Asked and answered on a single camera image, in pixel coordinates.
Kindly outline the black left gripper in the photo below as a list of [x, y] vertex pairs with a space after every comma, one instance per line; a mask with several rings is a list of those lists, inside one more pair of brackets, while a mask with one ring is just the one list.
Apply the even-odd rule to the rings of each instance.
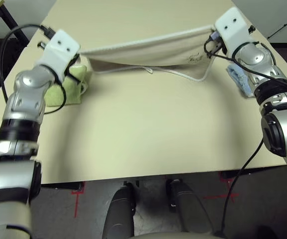
[[66, 70], [79, 58], [77, 56], [79, 49], [80, 45], [76, 42], [68, 44], [64, 44], [64, 41], [49, 42], [37, 64], [51, 68], [57, 75], [65, 75]]

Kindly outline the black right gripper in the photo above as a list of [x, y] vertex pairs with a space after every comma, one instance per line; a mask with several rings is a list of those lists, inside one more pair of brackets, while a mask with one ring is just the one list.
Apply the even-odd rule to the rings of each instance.
[[225, 55], [232, 55], [244, 43], [254, 42], [254, 38], [250, 36], [246, 25], [225, 25], [217, 27], [215, 32], [218, 34], [216, 41]]

